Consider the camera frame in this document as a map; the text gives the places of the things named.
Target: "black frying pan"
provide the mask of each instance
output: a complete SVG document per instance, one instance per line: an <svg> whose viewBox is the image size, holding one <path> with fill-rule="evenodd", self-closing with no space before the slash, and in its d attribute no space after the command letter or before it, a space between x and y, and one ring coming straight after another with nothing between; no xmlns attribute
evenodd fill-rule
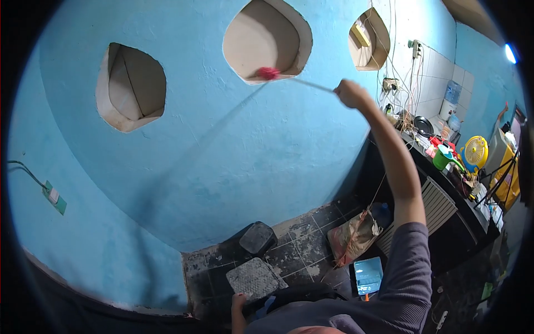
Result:
<svg viewBox="0 0 534 334"><path fill-rule="evenodd" d="M413 126L415 126L417 132L425 138L430 138L434 135L434 127L430 121L423 116L415 117L413 119Z"/></svg>

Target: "green switch plate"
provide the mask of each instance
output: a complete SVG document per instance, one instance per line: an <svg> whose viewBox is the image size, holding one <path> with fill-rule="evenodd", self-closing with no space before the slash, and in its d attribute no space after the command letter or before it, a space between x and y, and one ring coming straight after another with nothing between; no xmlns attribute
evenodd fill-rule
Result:
<svg viewBox="0 0 534 334"><path fill-rule="evenodd" d="M46 181L44 186L46 187L46 189L43 188L43 195L48 200L48 195L50 194L50 191L52 191L53 187L50 184L50 182L48 182L48 180ZM56 210L59 211L60 214L65 215L65 209L67 208L67 202L65 202L65 200L61 196L59 196L58 202L56 204L53 204L52 202L50 202L50 204L52 204L56 208Z"/></svg>

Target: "hand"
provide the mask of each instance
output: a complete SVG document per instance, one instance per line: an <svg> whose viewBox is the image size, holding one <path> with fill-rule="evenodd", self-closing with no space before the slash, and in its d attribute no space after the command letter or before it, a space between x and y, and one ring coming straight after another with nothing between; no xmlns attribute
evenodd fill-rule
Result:
<svg viewBox="0 0 534 334"><path fill-rule="evenodd" d="M356 108L362 113L365 113L369 109L369 105L372 105L370 103L373 103L367 90L352 80L341 80L339 86L334 89L334 93L344 105L349 108Z"/></svg>
<svg viewBox="0 0 534 334"><path fill-rule="evenodd" d="M236 293L232 296L232 309L242 310L243 305L247 301L247 296L244 293Z"/></svg>

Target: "wall niche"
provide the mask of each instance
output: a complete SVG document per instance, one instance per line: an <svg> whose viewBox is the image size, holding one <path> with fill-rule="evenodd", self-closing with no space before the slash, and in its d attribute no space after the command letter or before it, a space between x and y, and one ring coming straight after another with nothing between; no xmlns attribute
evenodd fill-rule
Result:
<svg viewBox="0 0 534 334"><path fill-rule="evenodd" d="M163 115L166 89L165 73L157 60L111 43L100 64L97 110L111 126L130 132Z"/></svg>
<svg viewBox="0 0 534 334"><path fill-rule="evenodd" d="M362 45L362 37L357 36L358 30L365 35L370 45ZM350 57L359 71L377 71L382 68L388 58L390 49L389 33L386 25L374 7L365 11L349 30Z"/></svg>
<svg viewBox="0 0 534 334"><path fill-rule="evenodd" d="M282 0L252 0L232 20L223 40L224 57L249 84L265 82L260 67L276 67L278 79L298 75L311 53L311 29Z"/></svg>

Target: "long stick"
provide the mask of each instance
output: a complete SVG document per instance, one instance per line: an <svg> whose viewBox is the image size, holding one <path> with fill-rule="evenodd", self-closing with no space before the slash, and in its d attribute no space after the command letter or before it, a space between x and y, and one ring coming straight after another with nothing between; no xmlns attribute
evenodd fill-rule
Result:
<svg viewBox="0 0 534 334"><path fill-rule="evenodd" d="M325 86L321 86L321 85L318 85L316 83L312 83L312 82L309 82L309 81L304 81L304 80L300 80L300 79L297 79L295 77L292 77L290 78L292 80L295 80L296 82L300 82L302 84L305 84L306 86L310 86L310 87L314 87L314 88L317 88L317 89L320 89L320 90L323 90L323 91L327 91L329 93L333 93L334 90L333 89L330 89L330 88L327 88Z"/></svg>

